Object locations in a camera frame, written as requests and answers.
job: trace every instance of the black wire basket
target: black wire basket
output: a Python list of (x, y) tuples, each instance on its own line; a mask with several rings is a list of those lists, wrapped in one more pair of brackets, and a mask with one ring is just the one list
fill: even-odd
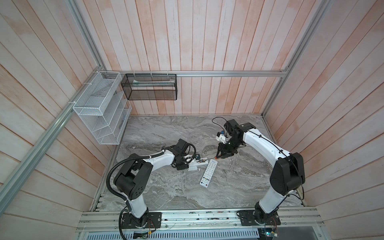
[(121, 86), (128, 100), (177, 100), (176, 74), (125, 74)]

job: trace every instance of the robotic arm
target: robotic arm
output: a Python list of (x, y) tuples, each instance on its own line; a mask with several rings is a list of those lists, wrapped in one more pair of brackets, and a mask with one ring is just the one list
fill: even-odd
[(234, 119), (224, 124), (229, 141), (224, 132), (218, 132), (219, 143), (216, 159), (227, 158), (237, 153), (240, 145), (247, 144), (256, 149), (273, 167), (270, 177), (271, 187), (267, 194), (255, 205), (255, 220), (260, 225), (275, 215), (277, 207), (286, 196), (305, 182), (303, 157), (298, 153), (290, 153), (278, 147), (260, 133), (249, 122), (238, 124)]
[[(221, 142), (218, 145), (216, 159), (233, 156), (241, 145), (248, 144), (260, 152), (273, 167), (270, 177), (271, 187), (267, 194), (256, 203), (254, 211), (255, 221), (264, 225), (268, 218), (275, 215), (277, 207), (285, 197), (305, 182), (303, 158), (298, 153), (291, 154), (281, 149), (250, 123), (238, 124), (232, 119), (227, 121), (224, 127), (231, 138), (227, 141), (224, 131), (218, 132), (216, 139)], [(193, 155), (188, 155), (188, 147), (194, 149)], [(148, 208), (144, 203), (142, 193), (151, 172), (166, 165), (172, 165), (177, 170), (186, 169), (188, 164), (196, 158), (195, 146), (179, 139), (176, 145), (163, 148), (161, 152), (150, 156), (131, 154), (127, 159), (112, 167), (107, 175), (106, 185), (110, 192), (125, 201), (134, 225), (143, 227), (147, 223)], [(119, 193), (112, 189), (110, 178), (122, 164), (122, 168), (113, 180)]]

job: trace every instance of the aluminum rail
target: aluminum rail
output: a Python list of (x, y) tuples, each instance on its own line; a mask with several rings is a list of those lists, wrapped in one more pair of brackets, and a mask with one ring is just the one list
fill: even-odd
[[(158, 230), (249, 228), (249, 226), (241, 226), (240, 219), (236, 216), (236, 212), (239, 210), (254, 210), (254, 208), (150, 212), (162, 212), (161, 228)], [(280, 207), (277, 213), (281, 221), (279, 227), (325, 226), (315, 207)], [(116, 231), (119, 214), (120, 211), (84, 212), (76, 232)]]
[(285, 76), (283, 76), (283, 78), (276, 85), (274, 91), (272, 92), (270, 98), (268, 99), (267, 104), (265, 105), (265, 108), (262, 112), (262, 116), (266, 116), (268, 114), (268, 111), (271, 109), (272, 104), (274, 103), (275, 99), (277, 98), (277, 95), (279, 94), (279, 92), (283, 88), (285, 82), (289, 78), (291, 72), (295, 68), (299, 58), (303, 55), (303, 52), (307, 48), (311, 39), (313, 38), (313, 35), (315, 34), (317, 28), (319, 27), (321, 21), (324, 19), (326, 12), (328, 11), (328, 9), (332, 5), (332, 3), (333, 3), (333, 0), (323, 0), (320, 3), (319, 8), (317, 9), (315, 15), (313, 16), (309, 27), (307, 28), (303, 38), (301, 39), (301, 41), (300, 41), (300, 43), (299, 43), (299, 45), (295, 51), (295, 54), (293, 55), (292, 59), (288, 63), (288, 66), (286, 68), (287, 74)]
[[(88, 77), (87, 82), (90, 82), (96, 72), (101, 67), (98, 67)], [(63, 108), (59, 116), (55, 121), (48, 127), (44, 134), (37, 140), (36, 144), (26, 154), (21, 163), (18, 164), (17, 168), (12, 172), (11, 176), (5, 181), (0, 191), (0, 216), (4, 213), (5, 209), (9, 206), (13, 198), (19, 192), (20, 188), (26, 182), (28, 177), (31, 175), (37, 164), (43, 158), (47, 150), (51, 147), (59, 133), (63, 130), (69, 119), (71, 119), (74, 102), (80, 97), (83, 91), (86, 89), (87, 84), (77, 91), (75, 96), (70, 102)]]
[(285, 77), (285, 71), (120, 71), (121, 74), (176, 74), (178, 77)]

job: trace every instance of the black mounting plate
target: black mounting plate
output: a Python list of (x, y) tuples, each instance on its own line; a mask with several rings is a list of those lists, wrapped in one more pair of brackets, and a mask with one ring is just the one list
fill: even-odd
[[(151, 224), (150, 229), (160, 228), (160, 226), (161, 226), (161, 212), (149, 212), (148, 213), (148, 221)], [(135, 224), (133, 224), (133, 222), (131, 222), (131, 215), (129, 213), (123, 213), (121, 228), (122, 229), (134, 229), (134, 228), (138, 229), (135, 226)]]
[[(241, 226), (263, 226), (255, 221), (253, 212), (254, 210), (241, 210), (237, 212), (237, 215), (240, 216)], [(275, 222), (276, 225), (281, 225), (277, 212), (272, 217), (268, 218), (267, 225), (275, 225)]]

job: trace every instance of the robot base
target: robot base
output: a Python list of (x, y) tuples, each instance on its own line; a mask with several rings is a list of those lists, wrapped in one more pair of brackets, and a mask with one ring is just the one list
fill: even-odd
[[(148, 222), (145, 222), (144, 226), (141, 228), (160, 228), (161, 226), (161, 212), (149, 212), (147, 217), (150, 225), (148, 226)], [(135, 218), (132, 214), (124, 213), (122, 216), (122, 229), (133, 229), (138, 228), (137, 225), (138, 219)]]
[[(240, 217), (241, 225), (242, 226), (258, 226), (258, 225), (263, 226), (264, 224), (259, 224), (258, 222), (256, 222), (254, 213), (255, 213), (255, 210), (238, 211), (237, 215)], [(267, 219), (266, 224), (267, 225), (274, 225), (275, 222), (276, 222), (276, 225), (281, 225), (280, 218), (279, 218), (277, 212), (275, 212), (273, 214), (273, 216), (271, 216)]]

